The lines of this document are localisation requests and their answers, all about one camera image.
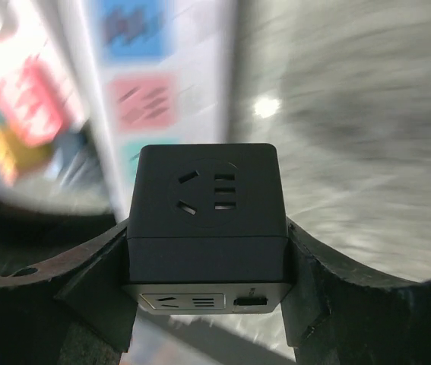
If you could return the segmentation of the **yellow usb charger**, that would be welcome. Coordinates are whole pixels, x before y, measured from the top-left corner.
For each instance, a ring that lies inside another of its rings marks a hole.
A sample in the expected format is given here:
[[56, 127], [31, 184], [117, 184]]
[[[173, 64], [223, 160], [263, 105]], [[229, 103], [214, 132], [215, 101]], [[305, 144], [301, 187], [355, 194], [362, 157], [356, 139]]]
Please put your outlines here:
[[30, 147], [5, 126], [0, 126], [0, 177], [12, 186], [24, 175], [43, 166], [51, 158], [49, 145]]

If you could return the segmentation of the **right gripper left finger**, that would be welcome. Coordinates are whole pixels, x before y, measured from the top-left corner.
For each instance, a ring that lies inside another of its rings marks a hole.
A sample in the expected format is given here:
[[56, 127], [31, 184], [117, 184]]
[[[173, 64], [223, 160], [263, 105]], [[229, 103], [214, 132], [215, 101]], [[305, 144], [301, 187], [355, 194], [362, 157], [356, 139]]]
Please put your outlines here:
[[0, 276], [0, 364], [118, 364], [137, 304], [122, 289], [127, 223]]

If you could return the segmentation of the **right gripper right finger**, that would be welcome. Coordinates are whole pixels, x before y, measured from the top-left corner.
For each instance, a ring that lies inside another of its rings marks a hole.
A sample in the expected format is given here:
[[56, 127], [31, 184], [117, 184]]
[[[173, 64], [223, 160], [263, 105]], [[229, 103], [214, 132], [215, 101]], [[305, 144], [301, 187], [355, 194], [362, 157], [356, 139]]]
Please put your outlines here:
[[294, 285], [281, 303], [298, 364], [431, 364], [431, 280], [370, 268], [288, 223]]

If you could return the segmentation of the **long white power strip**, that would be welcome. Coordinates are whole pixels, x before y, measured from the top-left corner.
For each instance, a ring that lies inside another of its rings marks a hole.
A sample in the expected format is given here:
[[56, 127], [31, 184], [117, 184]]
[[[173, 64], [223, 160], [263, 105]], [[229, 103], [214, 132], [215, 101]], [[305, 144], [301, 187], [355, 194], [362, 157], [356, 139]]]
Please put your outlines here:
[[82, 1], [90, 125], [117, 219], [148, 144], [227, 138], [235, 1]]

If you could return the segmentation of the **pink square plug adapter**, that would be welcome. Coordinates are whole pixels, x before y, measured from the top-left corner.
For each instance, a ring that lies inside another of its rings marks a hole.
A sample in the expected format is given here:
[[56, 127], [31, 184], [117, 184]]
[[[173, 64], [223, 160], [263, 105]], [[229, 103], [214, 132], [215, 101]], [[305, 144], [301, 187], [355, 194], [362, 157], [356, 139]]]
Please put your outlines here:
[[52, 142], [71, 124], [52, 78], [34, 57], [0, 77], [0, 111], [17, 137], [31, 147]]

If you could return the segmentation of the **black cube socket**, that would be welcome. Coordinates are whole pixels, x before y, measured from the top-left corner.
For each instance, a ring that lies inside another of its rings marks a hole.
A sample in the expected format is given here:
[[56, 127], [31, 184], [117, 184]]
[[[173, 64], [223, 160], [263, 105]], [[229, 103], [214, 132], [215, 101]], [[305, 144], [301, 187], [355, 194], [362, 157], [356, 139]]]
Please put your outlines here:
[[143, 147], [126, 239], [123, 287], [148, 312], [272, 312], [291, 281], [276, 148]]

